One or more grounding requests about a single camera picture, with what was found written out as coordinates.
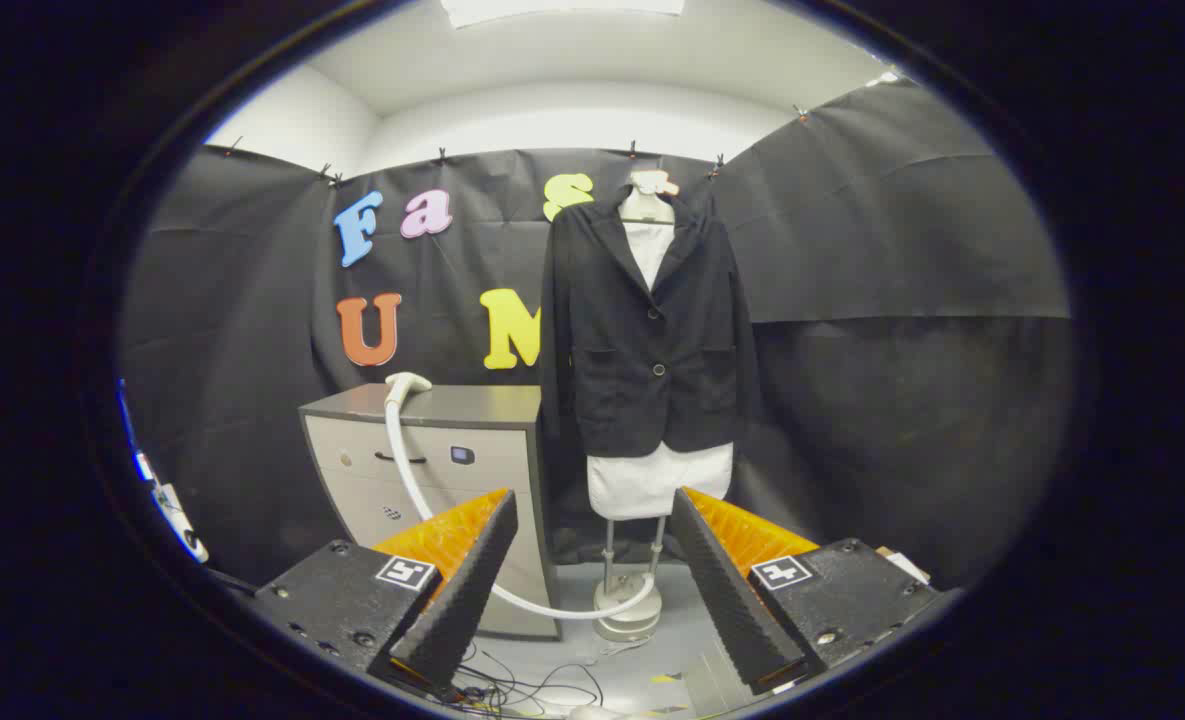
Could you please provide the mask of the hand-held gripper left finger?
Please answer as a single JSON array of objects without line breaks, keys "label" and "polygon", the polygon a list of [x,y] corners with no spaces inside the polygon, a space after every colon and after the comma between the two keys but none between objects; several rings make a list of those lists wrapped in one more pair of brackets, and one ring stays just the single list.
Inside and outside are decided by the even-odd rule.
[{"label": "hand-held gripper left finger", "polygon": [[515,495],[497,489],[373,547],[337,539],[258,589],[254,613],[332,664],[455,698],[515,529]]}]

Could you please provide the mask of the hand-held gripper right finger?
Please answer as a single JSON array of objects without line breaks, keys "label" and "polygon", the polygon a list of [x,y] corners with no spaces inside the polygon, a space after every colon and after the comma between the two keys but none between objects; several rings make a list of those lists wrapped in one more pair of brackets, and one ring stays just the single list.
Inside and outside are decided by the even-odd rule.
[{"label": "hand-held gripper right finger", "polygon": [[670,516],[717,638],[752,692],[861,658],[943,602],[854,538],[815,544],[683,487]]}]

